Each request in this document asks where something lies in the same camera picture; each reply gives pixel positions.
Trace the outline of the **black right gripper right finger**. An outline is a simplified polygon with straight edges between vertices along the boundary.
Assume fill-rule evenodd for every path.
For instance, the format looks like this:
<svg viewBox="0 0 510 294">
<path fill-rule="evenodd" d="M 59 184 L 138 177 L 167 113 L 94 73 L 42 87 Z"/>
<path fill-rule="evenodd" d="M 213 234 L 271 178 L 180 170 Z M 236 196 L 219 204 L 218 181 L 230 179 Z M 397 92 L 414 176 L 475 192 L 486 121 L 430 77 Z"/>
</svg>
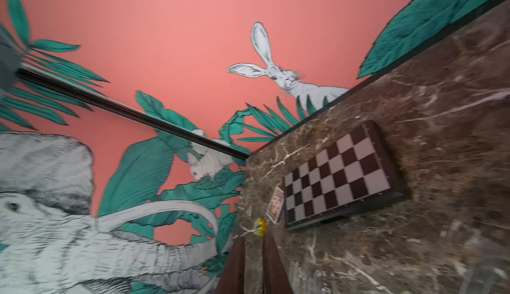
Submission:
<svg viewBox="0 0 510 294">
<path fill-rule="evenodd" d="M 264 235 L 262 245 L 263 293 L 293 294 L 284 264 L 271 235 Z"/>
</svg>

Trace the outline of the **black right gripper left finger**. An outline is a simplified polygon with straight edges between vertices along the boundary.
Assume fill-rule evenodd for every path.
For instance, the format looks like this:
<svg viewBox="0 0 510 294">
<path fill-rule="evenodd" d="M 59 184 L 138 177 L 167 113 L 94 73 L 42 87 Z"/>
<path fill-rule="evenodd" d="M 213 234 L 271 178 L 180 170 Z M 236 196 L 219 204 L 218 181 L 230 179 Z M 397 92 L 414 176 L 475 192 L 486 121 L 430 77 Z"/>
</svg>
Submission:
<svg viewBox="0 0 510 294">
<path fill-rule="evenodd" d="M 236 238 L 220 277 L 216 294 L 244 293 L 245 257 L 245 238 Z"/>
</svg>

